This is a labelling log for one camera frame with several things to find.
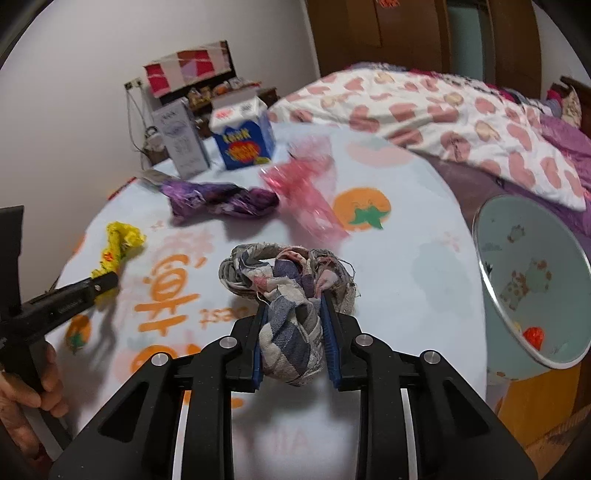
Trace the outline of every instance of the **purple plastic bag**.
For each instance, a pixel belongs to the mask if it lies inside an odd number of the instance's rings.
[[[233,183],[191,183],[169,180],[160,191],[173,211],[173,224],[179,225],[200,212],[239,218],[260,218],[274,212],[279,197],[269,190],[250,190]]]

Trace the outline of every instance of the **blue carton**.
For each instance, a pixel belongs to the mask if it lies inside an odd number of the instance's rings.
[[[228,170],[269,163],[273,157],[275,137],[267,106],[258,97],[214,110],[209,129]]]

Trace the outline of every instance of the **translucent pink plastic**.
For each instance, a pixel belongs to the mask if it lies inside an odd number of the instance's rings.
[[[289,146],[290,160],[261,171],[298,223],[323,244],[349,236],[328,203],[336,185],[335,160],[329,137],[306,137]]]

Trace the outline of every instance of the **white box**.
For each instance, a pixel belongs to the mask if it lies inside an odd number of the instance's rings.
[[[164,145],[179,177],[189,179],[209,168],[209,157],[186,98],[156,110],[154,123],[162,133]]]

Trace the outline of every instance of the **human hand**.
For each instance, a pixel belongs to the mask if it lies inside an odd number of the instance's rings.
[[[57,354],[49,343],[46,357],[47,366],[41,375],[41,385],[45,391],[41,395],[18,375],[0,373],[0,421],[28,459],[37,457],[41,442],[29,425],[20,405],[42,408],[56,418],[63,417],[69,409],[63,399],[64,385],[56,365]]]

